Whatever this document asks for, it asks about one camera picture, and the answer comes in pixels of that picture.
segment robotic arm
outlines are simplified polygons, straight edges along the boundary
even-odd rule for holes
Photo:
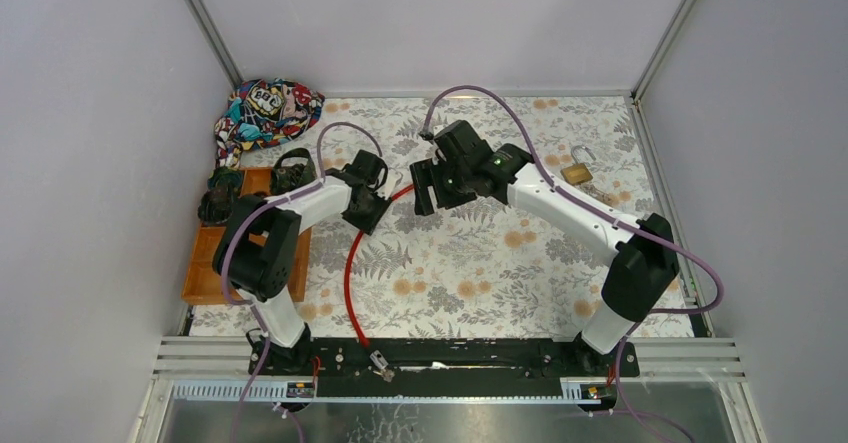
[[[634,324],[645,319],[679,273],[677,258],[671,250],[621,231],[554,193],[526,151],[511,144],[493,151],[463,120],[449,125],[433,140],[438,147],[437,157],[410,166],[416,214],[429,215],[435,211],[431,191],[437,207],[446,209],[478,196],[493,197],[551,222],[577,238],[610,267],[601,292],[603,303],[578,336],[595,352],[611,352]],[[398,180],[387,182],[388,175],[379,157],[360,151],[353,163],[342,170],[329,170],[316,191],[283,203],[258,218],[249,232],[267,232],[264,247],[249,241],[246,234],[238,242],[229,270],[231,281],[243,298],[254,300],[274,345],[294,348],[304,339],[304,334],[308,336],[308,327],[295,311],[289,293],[283,291],[294,263],[299,233],[341,214],[346,221],[371,234],[388,209],[389,196]],[[639,220],[564,186],[575,197],[608,212],[616,221],[672,239],[669,223],[659,215]],[[284,195],[268,200],[285,198]],[[264,204],[257,196],[243,197],[237,202],[215,254],[214,265],[219,273],[236,229]]]

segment floral tablecloth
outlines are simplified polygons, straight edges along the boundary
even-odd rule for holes
[[[507,98],[528,127],[545,165],[573,163],[570,149],[586,145],[594,186],[616,206],[642,216],[654,198],[625,100],[611,98]],[[372,132],[386,163],[404,174],[408,165],[432,155],[416,136],[430,101],[421,98],[328,99],[322,121],[287,145],[246,153],[244,167],[273,166],[296,146],[313,149],[320,128],[349,121]],[[440,103],[438,131],[458,119],[471,122],[493,148],[524,147],[509,116],[488,98]],[[373,150],[364,136],[331,130],[324,141],[327,168],[341,167],[359,149]],[[395,203],[354,261],[353,304],[366,334],[374,337],[571,337],[600,302],[607,272],[586,248],[525,212],[494,199],[477,201],[429,217],[415,216],[410,194]],[[316,225],[306,299],[296,304],[315,336],[353,336],[345,312],[342,272],[356,229],[340,217]],[[673,283],[658,306],[682,307]],[[243,307],[194,308],[191,335],[233,336],[256,327]],[[652,315],[640,336],[691,336],[685,316]]]

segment colorful patterned fabric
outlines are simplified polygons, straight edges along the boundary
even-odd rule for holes
[[[241,153],[293,140],[321,118],[324,95],[280,78],[251,80],[230,95],[215,123],[216,167],[237,168]]]

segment comic print pouch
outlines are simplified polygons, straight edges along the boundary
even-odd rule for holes
[[[250,80],[230,95],[227,112],[215,123],[216,168],[238,168],[243,151],[293,140],[321,118],[324,95],[277,78]]]

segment white wall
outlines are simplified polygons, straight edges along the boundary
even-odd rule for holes
[[[645,101],[773,443],[845,441],[846,42],[848,0],[699,0]]]
[[[245,77],[326,93],[621,90],[681,0],[204,0]]]
[[[229,83],[182,0],[0,15],[0,440],[125,441]]]

